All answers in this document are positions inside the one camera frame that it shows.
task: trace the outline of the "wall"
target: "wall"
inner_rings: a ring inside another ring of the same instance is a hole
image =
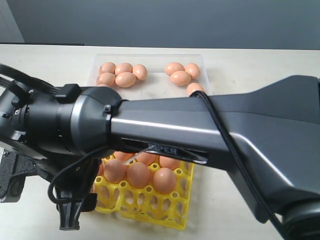
[[[0,43],[23,43],[24,39],[6,0],[0,0]]]
[[[8,0],[26,42],[320,49],[319,0]]]

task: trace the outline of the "egg tray cup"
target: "egg tray cup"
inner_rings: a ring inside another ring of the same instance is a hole
[[[111,155],[102,161],[106,164],[113,158]],[[117,184],[108,182],[103,176],[97,176],[93,184],[94,192],[97,193],[95,210],[102,214],[119,212],[124,218],[184,230],[187,224],[194,163],[180,162],[179,168],[173,171],[176,176],[175,189],[168,194],[156,192],[153,186],[153,175],[161,168],[159,157],[148,168],[151,171],[151,180],[145,188],[132,187],[127,176]]]

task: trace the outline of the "table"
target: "table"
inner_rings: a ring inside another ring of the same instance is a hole
[[[0,45],[1,63],[55,86],[84,86],[96,54],[202,54],[215,95],[250,92],[290,75],[320,77],[320,51]],[[29,177],[18,203],[0,204],[1,239],[281,239],[269,222],[254,219],[224,171],[197,165],[194,175],[184,231],[96,212],[81,214],[80,231],[59,231],[59,214],[47,197],[48,183]]]

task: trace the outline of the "yellow egg tray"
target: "yellow egg tray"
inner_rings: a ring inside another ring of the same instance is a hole
[[[102,159],[107,163],[113,156]],[[159,158],[148,168],[151,175],[160,169]],[[145,188],[134,188],[128,178],[117,184],[108,182],[103,176],[94,181],[94,192],[97,193],[95,210],[102,214],[120,212],[122,217],[142,222],[184,230],[187,224],[187,213],[190,201],[194,164],[180,162],[174,171],[176,186],[169,194],[155,191],[152,177]]]

